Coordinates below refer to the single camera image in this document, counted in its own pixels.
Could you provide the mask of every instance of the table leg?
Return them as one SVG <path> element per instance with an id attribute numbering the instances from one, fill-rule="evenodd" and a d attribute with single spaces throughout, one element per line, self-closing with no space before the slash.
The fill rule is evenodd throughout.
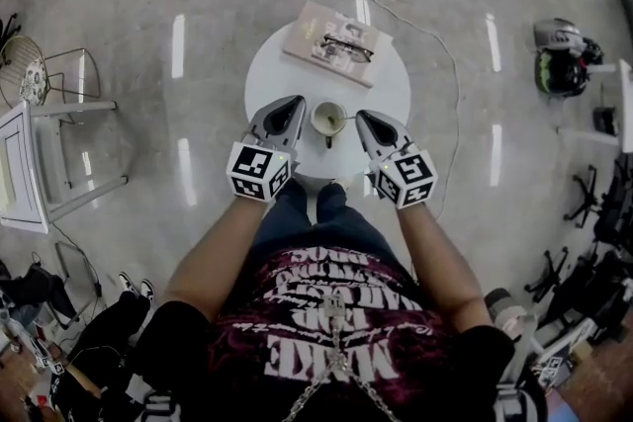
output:
<path id="1" fill-rule="evenodd" d="M 609 135 L 608 133 L 575 130 L 574 128 L 567 127 L 558 127 L 556 129 L 556 133 L 577 137 L 579 139 L 602 142 L 604 144 L 610 144 L 612 146 L 620 145 L 620 139 L 616 135 Z"/>
<path id="2" fill-rule="evenodd" d="M 51 115 L 65 115 L 66 113 L 81 113 L 84 111 L 116 110 L 115 101 L 82 102 L 72 104 L 44 104 L 31 108 L 32 117 L 47 117 Z"/>
<path id="3" fill-rule="evenodd" d="M 75 199 L 72 199 L 68 201 L 67 203 L 64 203 L 61 206 L 50 211 L 48 213 L 48 220 L 50 222 L 59 220 L 66 214 L 69 214 L 70 212 L 75 211 L 77 208 L 81 208 L 82 206 L 87 205 L 88 203 L 90 203 L 90 201 L 93 201 L 107 194 L 108 192 L 113 191 L 114 189 L 118 187 L 124 186 L 127 182 L 128 182 L 127 176 L 119 176 L 118 178 L 115 178 L 114 180 L 110 180 L 108 183 L 104 183 L 103 185 L 100 185 L 96 189 L 91 190 L 90 192 L 87 192 L 86 194 L 83 194 L 79 197 L 76 197 Z"/>

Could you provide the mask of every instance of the cable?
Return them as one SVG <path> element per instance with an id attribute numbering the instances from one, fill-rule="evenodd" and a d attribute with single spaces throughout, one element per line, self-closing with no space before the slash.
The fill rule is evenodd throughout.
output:
<path id="1" fill-rule="evenodd" d="M 83 354 L 84 352 L 89 352 L 90 350 L 101 350 L 102 348 L 109 348 L 110 350 L 112 350 L 115 354 L 117 354 L 119 356 L 119 358 L 121 358 L 121 354 L 117 351 L 116 348 L 111 347 L 110 345 L 102 345 L 100 347 L 90 347 L 90 348 L 84 348 L 83 350 L 80 350 L 79 353 L 72 359 L 72 361 L 70 361 L 68 363 L 68 366 L 70 366 L 72 363 L 74 363 L 77 359 L 79 359 L 79 356 L 81 354 Z"/>
<path id="2" fill-rule="evenodd" d="M 84 320 L 84 324 L 86 325 L 86 327 L 88 326 L 89 323 L 91 323 L 94 319 L 95 319 L 95 311 L 97 310 L 97 301 L 98 299 L 95 299 L 95 303 L 92 305 L 92 313 L 90 314 L 90 322 L 86 323 L 86 321 Z"/>
<path id="3" fill-rule="evenodd" d="M 100 298 L 102 296 L 102 288 L 101 288 L 101 281 L 99 280 L 99 274 L 97 273 L 97 270 L 95 269 L 95 267 L 92 265 L 92 262 L 90 262 L 90 259 L 86 255 L 86 252 L 84 252 L 81 248 L 79 248 L 79 245 L 75 243 L 72 239 L 70 239 L 70 237 L 68 237 L 68 234 L 66 234 L 63 230 L 61 230 L 57 225 L 55 225 L 54 223 L 51 223 L 51 225 L 55 227 L 59 231 L 59 233 L 63 237 L 65 237 L 70 242 L 70 244 L 72 244 L 72 246 L 74 246 L 77 249 L 77 251 L 83 256 L 84 260 L 88 263 L 88 266 L 90 266 L 90 269 L 95 275 L 95 291 L 97 293 L 97 298 Z"/>
<path id="4" fill-rule="evenodd" d="M 436 218 L 436 220 L 439 221 L 440 218 L 442 217 L 442 215 L 444 214 L 444 209 L 446 208 L 446 198 L 448 197 L 448 189 L 449 189 L 449 183 L 450 183 L 450 180 L 451 180 L 451 173 L 453 171 L 453 165 L 455 164 L 455 159 L 457 158 L 457 152 L 459 151 L 459 147 L 460 147 L 460 143 L 461 143 L 460 122 L 459 122 L 459 106 L 460 106 L 460 102 L 461 102 L 461 98 L 462 98 L 462 85 L 461 85 L 461 82 L 460 82 L 460 79 L 459 79 L 459 73 L 458 73 L 458 70 L 457 70 L 457 60 L 453 56 L 453 53 L 451 53 L 450 50 L 448 49 L 448 46 L 446 45 L 446 42 L 444 42 L 444 39 L 441 38 L 434 31 L 430 31 L 430 30 L 423 29 L 423 28 L 419 27 L 415 23 L 410 22 L 406 18 L 403 18 L 402 16 L 398 15 L 394 10 L 392 10 L 389 7 L 387 7 L 385 4 L 381 3 L 378 0 L 372 0 L 372 1 L 374 2 L 374 4 L 376 4 L 378 7 L 384 9 L 385 11 L 387 11 L 390 15 L 392 15 L 397 20 L 409 25 L 410 27 L 412 27 L 413 29 L 417 30 L 418 32 L 420 32 L 422 34 L 426 34 L 428 36 L 431 36 L 436 41 L 438 41 L 442 45 L 442 47 L 444 48 L 444 51 L 446 51 L 446 54 L 450 57 L 451 61 L 453 62 L 453 72 L 455 74 L 455 82 L 457 83 L 457 100 L 455 101 L 455 115 L 457 117 L 457 141 L 455 142 L 455 149 L 453 150 L 453 156 L 451 157 L 451 162 L 450 162 L 450 164 L 448 166 L 448 173 L 446 174 L 446 185 L 445 185 L 445 188 L 444 188 L 444 197 L 442 199 L 442 209 L 441 209 L 439 215 Z"/>
<path id="5" fill-rule="evenodd" d="M 75 341 L 79 335 L 83 332 L 83 330 L 80 330 L 79 332 L 77 332 L 77 334 L 75 334 L 72 338 L 63 338 L 60 342 L 59 342 L 59 348 L 61 348 L 61 345 L 63 345 L 63 343 L 65 343 L 66 341 Z"/>

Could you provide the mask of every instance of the sneaker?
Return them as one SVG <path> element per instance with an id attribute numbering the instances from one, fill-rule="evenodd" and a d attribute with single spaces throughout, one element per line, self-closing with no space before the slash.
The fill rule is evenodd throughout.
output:
<path id="1" fill-rule="evenodd" d="M 154 304 L 154 285 L 150 280 L 144 279 L 140 282 L 140 296 L 149 299 L 150 304 Z"/>
<path id="2" fill-rule="evenodd" d="M 123 292 L 131 292 L 134 295 L 138 295 L 138 290 L 132 283 L 132 280 L 127 273 L 124 273 L 123 271 L 119 273 L 119 281 L 121 282 L 121 286 L 123 287 Z"/>

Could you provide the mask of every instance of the dark red t-shirt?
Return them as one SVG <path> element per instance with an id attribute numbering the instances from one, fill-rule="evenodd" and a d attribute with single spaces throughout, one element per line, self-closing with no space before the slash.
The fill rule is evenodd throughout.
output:
<path id="1" fill-rule="evenodd" d="M 282 420 L 328 364 L 332 333 L 321 304 L 336 294 L 345 302 L 341 347 L 350 368 L 399 419 L 492 417 L 513 351 L 504 334 L 480 327 L 457 335 L 393 257 L 338 247 L 249 262 L 213 324 L 185 303 L 165 304 L 138 343 L 143 376 L 182 399 L 184 418 Z M 201 409 L 217 417 L 201 417 Z M 350 416 L 386 419 L 354 380 L 335 372 L 297 420 Z"/>

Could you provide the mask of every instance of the polished concrete floor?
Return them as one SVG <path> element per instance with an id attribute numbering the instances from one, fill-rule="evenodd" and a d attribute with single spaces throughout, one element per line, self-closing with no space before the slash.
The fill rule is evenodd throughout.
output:
<path id="1" fill-rule="evenodd" d="M 355 0 L 314 1 L 356 12 Z M 562 220 L 579 198 L 571 175 L 591 163 L 598 169 L 598 190 L 604 191 L 617 154 L 615 147 L 557 135 L 562 123 L 589 126 L 590 111 L 602 100 L 600 79 L 579 98 L 545 100 L 533 83 L 531 26 L 564 17 L 597 40 L 607 60 L 631 61 L 619 0 L 382 1 L 444 37 L 459 65 L 461 142 L 446 192 L 457 140 L 450 59 L 436 41 L 370 3 L 372 25 L 394 37 L 407 66 L 410 131 L 429 150 L 440 175 L 430 208 L 440 213 L 445 199 L 441 224 L 486 291 L 506 287 L 524 299 L 522 286 L 540 272 L 544 250 L 568 245 L 580 255 L 590 243 L 590 223 L 580 230 Z M 231 144 L 247 125 L 243 91 L 249 63 L 305 2 L 0 0 L 3 19 L 17 11 L 23 33 L 45 54 L 87 47 L 99 68 L 102 97 L 120 106 L 101 117 L 77 116 L 83 125 L 62 128 L 75 186 L 98 184 L 121 168 L 131 176 L 127 186 L 58 222 L 94 263 L 109 300 L 116 296 L 120 270 L 163 288 L 177 262 L 230 203 L 225 167 Z M 496 63 L 487 24 L 492 17 Z M 172 62 L 173 32 L 174 22 L 183 18 L 180 76 Z M 71 88 L 77 69 L 72 56 L 55 63 L 66 69 Z M 94 70 L 85 65 L 85 90 L 94 94 Z M 616 94 L 607 89 L 603 96 L 617 106 Z M 392 206 L 367 192 L 362 175 L 349 198 L 408 265 Z M 18 275 L 32 250 L 52 262 L 51 245 L 61 236 L 55 230 L 46 237 L 3 227 L 0 238 L 0 258 Z"/>

